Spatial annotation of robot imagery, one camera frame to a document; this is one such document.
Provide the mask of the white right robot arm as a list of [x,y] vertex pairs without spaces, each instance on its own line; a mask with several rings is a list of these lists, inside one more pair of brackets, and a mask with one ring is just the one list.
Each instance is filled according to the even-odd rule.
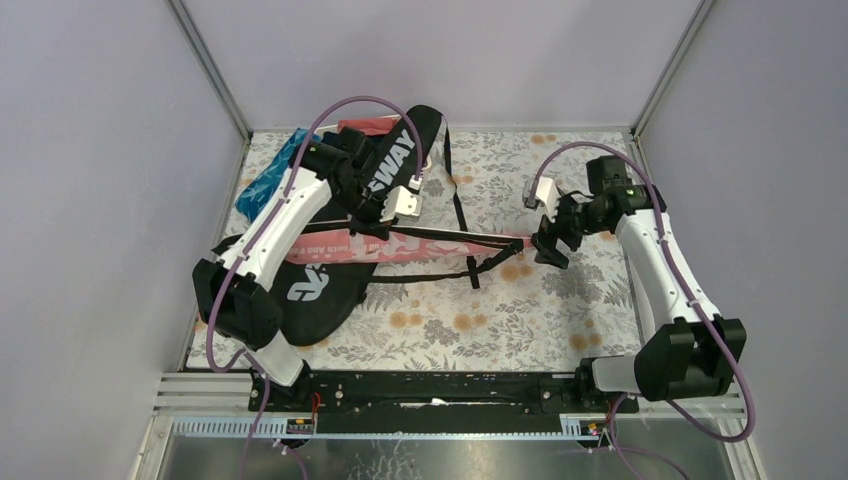
[[582,241],[615,235],[630,266],[642,332],[632,355],[587,358],[577,370],[575,402],[597,412],[613,393],[669,401],[725,394],[747,340],[741,321],[724,317],[698,285],[672,232],[655,187],[635,183],[623,159],[602,156],[586,165],[590,198],[576,200],[542,174],[528,180],[526,207],[544,210],[531,241],[541,264],[565,269]]

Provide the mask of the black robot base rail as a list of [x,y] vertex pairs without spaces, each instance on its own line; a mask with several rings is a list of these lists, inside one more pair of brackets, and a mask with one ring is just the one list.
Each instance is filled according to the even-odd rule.
[[617,397],[582,373],[312,370],[288,387],[254,374],[247,408],[303,413],[320,434],[553,434]]

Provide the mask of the pink racket bag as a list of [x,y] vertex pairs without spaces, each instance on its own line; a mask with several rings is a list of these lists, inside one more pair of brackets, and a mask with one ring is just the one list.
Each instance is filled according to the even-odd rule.
[[294,264],[406,263],[443,257],[492,256],[509,246],[531,246],[527,235],[498,235],[398,226],[386,240],[348,228],[301,234],[286,255]]

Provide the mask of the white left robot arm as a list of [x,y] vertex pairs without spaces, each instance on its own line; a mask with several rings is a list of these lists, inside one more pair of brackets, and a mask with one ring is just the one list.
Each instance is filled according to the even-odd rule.
[[237,354],[274,383],[272,398],[288,411],[307,404],[311,387],[301,377],[305,362],[283,332],[284,313],[271,289],[298,237],[329,203],[364,223],[384,222],[385,202],[363,177],[372,151],[355,129],[342,129],[331,144],[306,132],[248,229],[192,272],[206,343],[215,335],[234,341]]

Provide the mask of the black Crossway racket bag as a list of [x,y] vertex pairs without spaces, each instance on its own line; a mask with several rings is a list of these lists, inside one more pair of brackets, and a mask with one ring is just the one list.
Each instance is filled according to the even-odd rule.
[[[366,136],[345,128],[326,133],[306,152],[301,170],[327,172],[333,197],[311,219],[308,232],[348,228],[353,233],[377,237],[385,227],[363,225],[341,207],[342,169],[361,170],[371,186],[386,193],[412,180],[419,158],[426,158],[442,126],[442,114],[416,105],[386,135]],[[315,344],[338,329],[366,297],[376,263],[307,263],[284,261],[270,288],[282,310],[281,330],[290,344]]]

